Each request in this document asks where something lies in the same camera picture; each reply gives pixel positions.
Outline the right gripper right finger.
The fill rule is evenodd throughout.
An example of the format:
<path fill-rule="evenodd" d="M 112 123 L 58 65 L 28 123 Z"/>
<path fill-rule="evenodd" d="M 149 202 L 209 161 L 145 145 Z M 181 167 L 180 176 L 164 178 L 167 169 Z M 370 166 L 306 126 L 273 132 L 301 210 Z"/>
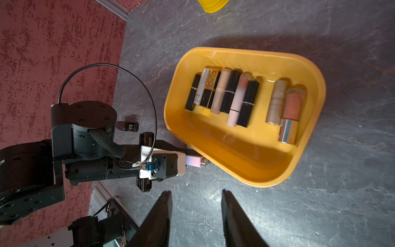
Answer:
<path fill-rule="evenodd" d="M 222 191 L 221 208 L 227 247 L 268 247 L 231 191 Z"/>

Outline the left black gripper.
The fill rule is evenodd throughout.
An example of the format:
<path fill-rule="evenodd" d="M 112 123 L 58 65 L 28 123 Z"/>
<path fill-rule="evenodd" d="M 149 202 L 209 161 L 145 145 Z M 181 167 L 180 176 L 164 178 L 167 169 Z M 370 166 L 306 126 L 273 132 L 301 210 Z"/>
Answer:
<path fill-rule="evenodd" d="M 147 147 L 142 148 L 141 145 L 125 147 L 126 154 L 122 158 L 104 156 L 96 160 L 66 164 L 65 177 L 74 186 L 83 182 L 138 177 L 154 148 L 151 147 L 148 151 Z M 191 149 L 179 149 L 184 150 L 186 155 L 191 155 Z"/>

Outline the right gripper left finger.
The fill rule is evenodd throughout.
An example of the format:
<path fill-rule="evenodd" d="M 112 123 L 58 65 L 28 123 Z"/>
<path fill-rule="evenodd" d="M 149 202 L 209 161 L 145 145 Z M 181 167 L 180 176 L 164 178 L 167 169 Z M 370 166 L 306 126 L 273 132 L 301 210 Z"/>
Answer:
<path fill-rule="evenodd" d="M 168 247 L 172 206 L 171 191 L 164 191 L 127 247 Z"/>

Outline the blue pink lip gloss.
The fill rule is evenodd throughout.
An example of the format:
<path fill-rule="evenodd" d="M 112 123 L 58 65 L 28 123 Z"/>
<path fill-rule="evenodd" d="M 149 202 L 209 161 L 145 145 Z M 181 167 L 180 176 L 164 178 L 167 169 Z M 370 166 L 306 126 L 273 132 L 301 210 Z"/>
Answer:
<path fill-rule="evenodd" d="M 194 155 L 187 155 L 186 156 L 186 165 L 203 168 L 208 164 L 208 160 L 202 156 L 194 156 Z"/>

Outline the black lipstick tube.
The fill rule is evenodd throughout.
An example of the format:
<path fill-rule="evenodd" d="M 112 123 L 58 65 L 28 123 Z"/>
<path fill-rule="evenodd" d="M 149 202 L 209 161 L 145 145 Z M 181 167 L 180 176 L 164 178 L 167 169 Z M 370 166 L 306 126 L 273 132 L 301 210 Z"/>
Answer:
<path fill-rule="evenodd" d="M 230 77 L 228 80 L 228 85 L 226 87 L 226 90 L 224 91 L 224 96 L 223 96 L 223 101 L 222 101 L 222 104 L 220 107 L 220 112 L 223 112 L 226 114 L 229 113 L 241 74 L 242 73 L 237 70 L 231 71 Z"/>
<path fill-rule="evenodd" d="M 201 75 L 200 74 L 195 74 L 191 88 L 190 88 L 190 92 L 186 101 L 186 105 L 185 105 L 185 109 L 188 111 L 193 111 L 194 109 L 194 99 L 196 96 L 196 92 L 197 92 L 197 88 L 199 86 L 199 82 L 201 79 Z"/>

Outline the silver grey lipstick tube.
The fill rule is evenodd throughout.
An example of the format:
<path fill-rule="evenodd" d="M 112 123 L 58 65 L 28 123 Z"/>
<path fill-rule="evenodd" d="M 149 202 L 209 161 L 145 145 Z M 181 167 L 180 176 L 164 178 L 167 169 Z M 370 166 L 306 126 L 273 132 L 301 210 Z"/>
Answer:
<path fill-rule="evenodd" d="M 205 85 L 205 82 L 208 78 L 209 72 L 210 72 L 209 68 L 204 68 L 202 71 L 201 78 L 200 78 L 200 81 L 199 81 L 199 84 L 197 87 L 197 91 L 196 91 L 196 95 L 195 95 L 195 99 L 194 99 L 195 105 L 199 105 L 201 102 L 202 94 L 204 91 L 204 85 Z"/>

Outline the gold black square lipstick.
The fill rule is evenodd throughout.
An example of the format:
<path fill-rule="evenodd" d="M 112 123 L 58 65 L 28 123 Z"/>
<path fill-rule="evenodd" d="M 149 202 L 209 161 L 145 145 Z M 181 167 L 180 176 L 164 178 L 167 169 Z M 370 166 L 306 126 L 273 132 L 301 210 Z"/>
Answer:
<path fill-rule="evenodd" d="M 203 93 L 199 105 L 210 109 L 213 103 L 215 91 L 220 77 L 219 69 L 209 69 L 207 79 L 204 83 Z"/>

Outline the black lipstick group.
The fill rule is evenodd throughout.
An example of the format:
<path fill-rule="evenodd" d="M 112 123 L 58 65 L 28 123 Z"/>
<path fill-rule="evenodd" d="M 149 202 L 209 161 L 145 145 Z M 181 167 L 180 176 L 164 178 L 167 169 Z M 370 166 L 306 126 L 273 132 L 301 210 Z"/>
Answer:
<path fill-rule="evenodd" d="M 242 101 L 237 125 L 248 127 L 252 111 L 257 98 L 260 83 L 256 80 L 250 80 L 247 84 L 246 92 Z"/>

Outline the pink lip gloss tube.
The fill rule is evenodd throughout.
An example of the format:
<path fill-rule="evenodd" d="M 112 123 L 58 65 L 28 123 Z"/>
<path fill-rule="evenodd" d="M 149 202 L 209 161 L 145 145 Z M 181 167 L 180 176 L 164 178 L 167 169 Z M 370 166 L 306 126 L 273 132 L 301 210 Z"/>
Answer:
<path fill-rule="evenodd" d="M 237 125 L 237 120 L 240 114 L 240 109 L 242 106 L 242 101 L 246 93 L 246 87 L 249 80 L 251 80 L 252 75 L 249 73 L 244 73 L 240 76 L 237 89 L 235 91 L 234 98 L 230 107 L 226 125 L 230 127 L 235 127 Z"/>

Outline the yellow plastic storage box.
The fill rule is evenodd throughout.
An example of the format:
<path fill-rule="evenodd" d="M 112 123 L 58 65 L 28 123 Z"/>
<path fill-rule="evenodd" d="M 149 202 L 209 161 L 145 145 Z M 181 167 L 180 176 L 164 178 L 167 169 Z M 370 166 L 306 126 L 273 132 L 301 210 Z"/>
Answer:
<path fill-rule="evenodd" d="M 230 127 L 225 113 L 185 109 L 192 81 L 204 68 L 240 70 L 260 82 L 248 127 Z M 288 78 L 305 89 L 306 97 L 295 144 L 281 143 L 280 127 L 266 123 L 274 82 Z M 167 129 L 186 145 L 239 181 L 271 187 L 285 181 L 296 168 L 317 124 L 326 99 L 326 83 L 309 59 L 281 52 L 196 47 L 180 59 L 164 106 Z"/>

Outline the beige lipstick tube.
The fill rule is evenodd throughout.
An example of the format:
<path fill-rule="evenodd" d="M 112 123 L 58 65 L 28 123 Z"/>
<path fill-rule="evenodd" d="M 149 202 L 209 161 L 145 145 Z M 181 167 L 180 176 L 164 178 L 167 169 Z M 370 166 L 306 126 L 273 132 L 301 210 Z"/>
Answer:
<path fill-rule="evenodd" d="M 268 106 L 266 123 L 271 125 L 280 125 L 285 105 L 289 82 L 286 80 L 277 80 L 271 94 L 271 99 Z"/>

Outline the tan lipstick tube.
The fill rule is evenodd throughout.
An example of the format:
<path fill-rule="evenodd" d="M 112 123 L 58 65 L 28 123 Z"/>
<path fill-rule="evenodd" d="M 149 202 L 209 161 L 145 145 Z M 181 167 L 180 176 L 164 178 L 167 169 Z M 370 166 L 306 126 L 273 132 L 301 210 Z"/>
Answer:
<path fill-rule="evenodd" d="M 224 69 L 221 72 L 219 82 L 216 88 L 215 96 L 213 98 L 213 103 L 211 105 L 211 110 L 210 110 L 211 113 L 220 114 L 220 108 L 222 106 L 224 93 L 229 82 L 230 73 L 231 71 L 228 69 Z"/>

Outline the rose gold lipstick tube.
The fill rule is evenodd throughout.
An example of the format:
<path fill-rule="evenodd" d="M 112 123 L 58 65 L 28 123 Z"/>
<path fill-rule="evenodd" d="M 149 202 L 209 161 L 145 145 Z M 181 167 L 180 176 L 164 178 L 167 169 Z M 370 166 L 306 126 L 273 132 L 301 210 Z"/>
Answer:
<path fill-rule="evenodd" d="M 287 90 L 285 107 L 280 121 L 279 142 L 291 145 L 295 144 L 305 97 L 306 90 L 302 88 L 291 88 Z"/>

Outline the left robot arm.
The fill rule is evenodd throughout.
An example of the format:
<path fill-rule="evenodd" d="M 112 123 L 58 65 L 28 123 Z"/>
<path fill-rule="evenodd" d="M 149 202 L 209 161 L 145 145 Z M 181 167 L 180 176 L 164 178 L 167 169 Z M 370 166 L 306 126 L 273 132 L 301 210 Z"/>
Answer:
<path fill-rule="evenodd" d="M 65 199 L 64 179 L 82 182 L 135 177 L 141 191 L 152 181 L 182 175 L 196 152 L 141 134 L 138 145 L 114 143 L 117 113 L 98 101 L 51 107 L 51 139 L 1 150 L 1 225 Z"/>

